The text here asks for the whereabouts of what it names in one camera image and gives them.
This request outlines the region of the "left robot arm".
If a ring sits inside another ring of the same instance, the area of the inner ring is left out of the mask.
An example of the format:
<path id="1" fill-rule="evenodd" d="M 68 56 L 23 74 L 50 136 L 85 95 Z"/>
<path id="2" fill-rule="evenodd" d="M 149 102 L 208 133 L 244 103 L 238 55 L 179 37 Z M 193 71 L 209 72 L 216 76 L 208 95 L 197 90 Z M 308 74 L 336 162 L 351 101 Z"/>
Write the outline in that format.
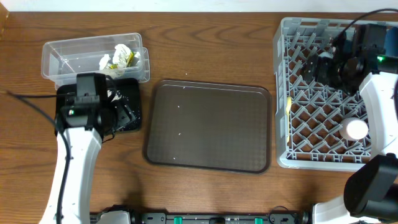
<path id="1" fill-rule="evenodd" d="M 30 95 L 7 94 L 51 122 L 57 138 L 57 162 L 41 223 L 91 223 L 90 196 L 96 159 L 104 142 L 119 131 L 141 125 L 139 82 L 102 73 L 81 73 L 61 86 L 55 117 L 31 103 Z"/>

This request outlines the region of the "yellow green snack wrapper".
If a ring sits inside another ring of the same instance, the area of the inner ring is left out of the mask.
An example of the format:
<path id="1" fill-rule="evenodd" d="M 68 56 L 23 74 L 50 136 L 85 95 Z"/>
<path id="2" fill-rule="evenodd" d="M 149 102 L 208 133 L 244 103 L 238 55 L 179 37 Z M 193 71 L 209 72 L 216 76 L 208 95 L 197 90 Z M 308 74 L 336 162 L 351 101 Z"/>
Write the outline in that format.
<path id="1" fill-rule="evenodd" d="M 128 58 L 126 59 L 126 62 L 125 62 L 125 63 L 110 64 L 110 65 L 109 65 L 109 68 L 110 68 L 110 69 L 116 69 L 116 68 L 126 68 L 126 67 L 129 67 L 130 64 L 131 64 L 131 62 L 132 62 L 132 60 L 133 60 L 133 58 L 134 58 L 134 53 L 131 52 L 131 53 L 129 54 Z"/>

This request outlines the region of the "white tissue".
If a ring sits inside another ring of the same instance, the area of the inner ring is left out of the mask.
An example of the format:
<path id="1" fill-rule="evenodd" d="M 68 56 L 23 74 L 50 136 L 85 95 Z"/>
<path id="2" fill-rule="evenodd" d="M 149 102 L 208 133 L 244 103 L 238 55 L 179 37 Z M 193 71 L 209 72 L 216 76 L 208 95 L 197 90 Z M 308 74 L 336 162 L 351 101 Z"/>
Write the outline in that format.
<path id="1" fill-rule="evenodd" d="M 124 44 L 118 44 L 114 48 L 113 64 L 125 63 L 129 54 L 132 52 L 131 49 Z"/>

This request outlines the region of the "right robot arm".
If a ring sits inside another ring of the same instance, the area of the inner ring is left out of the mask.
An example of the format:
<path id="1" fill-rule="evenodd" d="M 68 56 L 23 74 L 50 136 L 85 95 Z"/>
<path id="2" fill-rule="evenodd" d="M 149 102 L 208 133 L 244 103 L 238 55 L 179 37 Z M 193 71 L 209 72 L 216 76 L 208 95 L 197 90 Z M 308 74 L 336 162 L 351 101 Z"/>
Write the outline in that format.
<path id="1" fill-rule="evenodd" d="M 312 208 L 312 223 L 394 223 L 397 221 L 397 57 L 386 54 L 387 26 L 343 29 L 330 57 L 311 56 L 303 79 L 349 95 L 359 93 L 368 115 L 371 160 L 346 182 L 342 196 Z"/>

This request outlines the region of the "clear plastic bin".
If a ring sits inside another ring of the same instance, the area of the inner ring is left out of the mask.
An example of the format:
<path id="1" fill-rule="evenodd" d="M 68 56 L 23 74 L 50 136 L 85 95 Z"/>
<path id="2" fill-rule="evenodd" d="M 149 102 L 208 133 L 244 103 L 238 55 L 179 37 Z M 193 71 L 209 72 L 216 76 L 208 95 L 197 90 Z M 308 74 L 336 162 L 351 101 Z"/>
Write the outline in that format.
<path id="1" fill-rule="evenodd" d="M 109 54 L 113 64 L 115 46 L 124 44 L 134 53 L 129 67 L 99 70 L 100 59 Z M 63 85 L 75 84 L 81 73 L 102 73 L 112 79 L 134 78 L 140 83 L 150 80 L 149 52 L 138 33 L 102 35 L 79 39 L 47 42 L 42 50 L 41 74 L 43 78 Z"/>

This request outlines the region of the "black bin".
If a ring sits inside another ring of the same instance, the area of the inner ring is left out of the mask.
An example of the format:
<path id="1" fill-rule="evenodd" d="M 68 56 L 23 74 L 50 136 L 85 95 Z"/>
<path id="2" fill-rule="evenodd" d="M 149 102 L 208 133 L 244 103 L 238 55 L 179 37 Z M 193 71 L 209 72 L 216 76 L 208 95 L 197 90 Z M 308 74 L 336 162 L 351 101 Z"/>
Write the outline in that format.
<path id="1" fill-rule="evenodd" d="M 117 90 L 119 90 L 122 95 L 126 96 L 130 100 L 131 108 L 136 115 L 136 129 L 137 131 L 142 125 L 142 110 L 141 110 L 141 96 L 139 91 L 139 83 L 134 78 L 124 78 L 120 80 L 115 80 Z M 113 88 L 109 81 L 107 81 L 108 90 Z"/>

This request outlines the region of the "pink and white cup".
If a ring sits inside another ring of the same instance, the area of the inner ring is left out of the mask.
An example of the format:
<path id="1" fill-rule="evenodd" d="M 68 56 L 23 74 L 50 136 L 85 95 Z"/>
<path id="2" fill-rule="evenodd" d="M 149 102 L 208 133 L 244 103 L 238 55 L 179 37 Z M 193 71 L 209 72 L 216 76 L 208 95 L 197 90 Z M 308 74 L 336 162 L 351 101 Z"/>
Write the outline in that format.
<path id="1" fill-rule="evenodd" d="M 346 118 L 340 124 L 341 137 L 349 141 L 358 141 L 367 136 L 369 131 L 366 122 L 359 118 Z"/>

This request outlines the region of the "yellow plastic spoon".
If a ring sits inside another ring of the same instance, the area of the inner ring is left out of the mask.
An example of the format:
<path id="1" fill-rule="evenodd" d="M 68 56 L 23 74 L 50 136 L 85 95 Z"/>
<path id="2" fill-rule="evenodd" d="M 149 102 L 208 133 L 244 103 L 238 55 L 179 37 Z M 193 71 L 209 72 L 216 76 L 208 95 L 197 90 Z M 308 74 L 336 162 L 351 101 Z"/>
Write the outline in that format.
<path id="1" fill-rule="evenodd" d="M 292 107 L 292 98 L 288 96 L 286 98 L 286 107 L 285 107 L 285 115 L 287 117 L 287 137 L 286 137 L 286 143 L 290 141 L 290 110 Z"/>

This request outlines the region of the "dark blue plate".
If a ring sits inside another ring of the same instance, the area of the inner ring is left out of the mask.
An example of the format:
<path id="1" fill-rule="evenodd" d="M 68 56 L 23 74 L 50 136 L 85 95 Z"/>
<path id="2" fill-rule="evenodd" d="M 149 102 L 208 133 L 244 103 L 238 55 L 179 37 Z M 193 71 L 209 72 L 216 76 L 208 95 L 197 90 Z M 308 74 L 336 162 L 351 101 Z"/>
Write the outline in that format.
<path id="1" fill-rule="evenodd" d="M 391 56 L 391 57 L 398 56 L 398 28 L 397 27 L 393 27 L 387 31 L 384 48 L 386 50 L 386 55 Z"/>

